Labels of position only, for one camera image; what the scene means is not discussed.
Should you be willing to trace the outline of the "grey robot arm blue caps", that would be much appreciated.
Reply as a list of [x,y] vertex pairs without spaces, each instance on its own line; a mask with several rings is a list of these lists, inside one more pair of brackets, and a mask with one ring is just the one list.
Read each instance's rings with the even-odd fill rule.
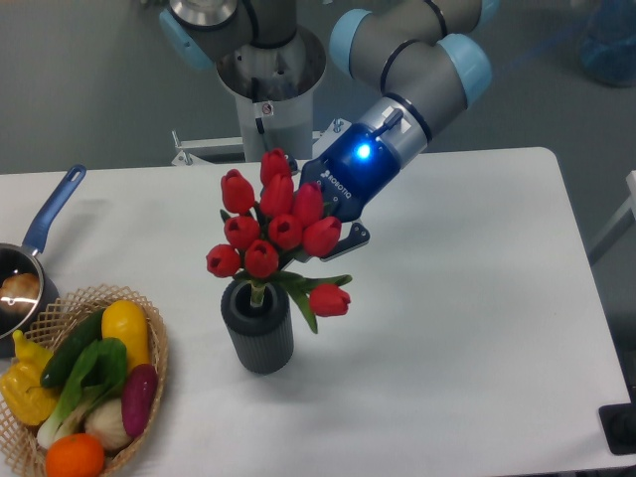
[[[242,151],[281,148],[350,225],[336,254],[364,245],[366,204],[487,89],[491,64],[470,33],[494,1],[402,1],[345,13],[322,43],[293,1],[172,1],[164,35],[191,67],[217,71],[236,101]],[[313,134],[313,94],[328,64],[380,97],[358,120]]]

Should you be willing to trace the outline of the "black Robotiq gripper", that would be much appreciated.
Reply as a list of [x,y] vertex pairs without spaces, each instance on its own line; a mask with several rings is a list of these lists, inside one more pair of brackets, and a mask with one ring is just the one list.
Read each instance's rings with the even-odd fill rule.
[[[295,158],[288,156],[287,164],[292,174],[300,172]],[[351,222],[348,235],[321,261],[340,257],[370,241],[370,231],[355,220],[399,170],[393,151],[363,123],[352,124],[318,158],[304,164],[300,183],[317,182],[323,201],[331,205],[330,215],[343,223]]]

